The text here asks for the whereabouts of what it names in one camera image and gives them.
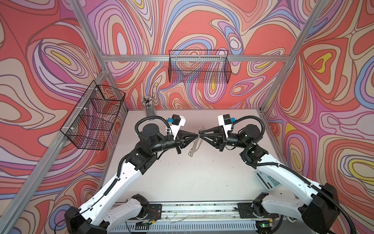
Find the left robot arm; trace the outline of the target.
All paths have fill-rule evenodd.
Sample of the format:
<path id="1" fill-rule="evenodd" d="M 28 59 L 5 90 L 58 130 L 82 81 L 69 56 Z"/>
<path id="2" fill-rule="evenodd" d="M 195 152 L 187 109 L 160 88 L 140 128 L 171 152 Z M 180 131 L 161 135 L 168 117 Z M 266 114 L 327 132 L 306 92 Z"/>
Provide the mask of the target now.
<path id="1" fill-rule="evenodd" d="M 146 218 L 149 201 L 140 194 L 132 196 L 123 205 L 113 205 L 164 152 L 175 149 L 181 154 L 182 149 L 197 139 L 197 134 L 181 130 L 185 123 L 185 117 L 179 115 L 139 120 L 134 126 L 139 142 L 120 160 L 116 174 L 89 201 L 65 212 L 68 233 L 107 234 L 129 219 Z"/>

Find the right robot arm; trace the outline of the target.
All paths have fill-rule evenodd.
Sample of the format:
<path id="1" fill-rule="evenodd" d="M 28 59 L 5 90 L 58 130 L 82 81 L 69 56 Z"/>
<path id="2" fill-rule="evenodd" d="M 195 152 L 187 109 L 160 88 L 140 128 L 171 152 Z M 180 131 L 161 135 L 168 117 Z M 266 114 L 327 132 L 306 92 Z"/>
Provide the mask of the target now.
<path id="1" fill-rule="evenodd" d="M 254 215 L 279 214 L 302 220 L 318 234 L 330 234 L 332 225 L 342 215 L 350 233 L 357 232 L 349 214 L 339 204 L 338 192 L 333 185 L 321 185 L 302 176 L 259 146 L 266 130 L 260 118 L 244 116 L 235 119 L 230 115 L 221 115 L 218 120 L 217 127 L 201 130 L 199 137 L 219 151 L 227 146 L 242 148 L 240 157 L 245 165 L 271 176 L 294 194 L 294 198 L 285 199 L 261 193 L 252 202 Z"/>

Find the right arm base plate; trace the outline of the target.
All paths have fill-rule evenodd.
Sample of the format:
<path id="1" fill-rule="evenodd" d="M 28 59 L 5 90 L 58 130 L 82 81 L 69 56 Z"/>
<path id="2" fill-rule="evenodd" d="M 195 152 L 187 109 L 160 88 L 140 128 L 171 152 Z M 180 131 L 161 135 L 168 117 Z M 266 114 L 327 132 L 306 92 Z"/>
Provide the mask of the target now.
<path id="1" fill-rule="evenodd" d="M 256 211 L 253 208 L 253 203 L 238 203 L 237 208 L 234 208 L 235 211 L 239 213 L 240 218 L 260 218 L 260 219 L 277 219 L 278 214 L 270 214 L 265 210 Z"/>

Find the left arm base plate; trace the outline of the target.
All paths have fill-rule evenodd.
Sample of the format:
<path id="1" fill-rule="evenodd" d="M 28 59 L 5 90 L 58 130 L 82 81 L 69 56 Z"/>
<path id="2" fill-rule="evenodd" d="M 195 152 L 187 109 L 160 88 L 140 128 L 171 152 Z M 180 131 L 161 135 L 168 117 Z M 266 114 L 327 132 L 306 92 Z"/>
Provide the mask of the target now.
<path id="1" fill-rule="evenodd" d="M 162 216 L 162 204 L 149 204 L 143 207 L 140 214 L 136 217 L 130 218 L 130 220 L 150 220 L 157 221 Z"/>

